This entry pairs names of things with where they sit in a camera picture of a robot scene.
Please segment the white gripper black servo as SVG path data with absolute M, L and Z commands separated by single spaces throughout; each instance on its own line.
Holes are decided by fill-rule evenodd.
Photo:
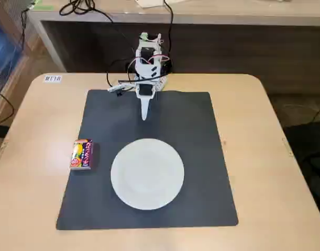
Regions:
M 141 118 L 146 120 L 149 110 L 149 103 L 156 92 L 155 85 L 151 84 L 137 84 L 136 96 L 140 99 L 141 104 Z

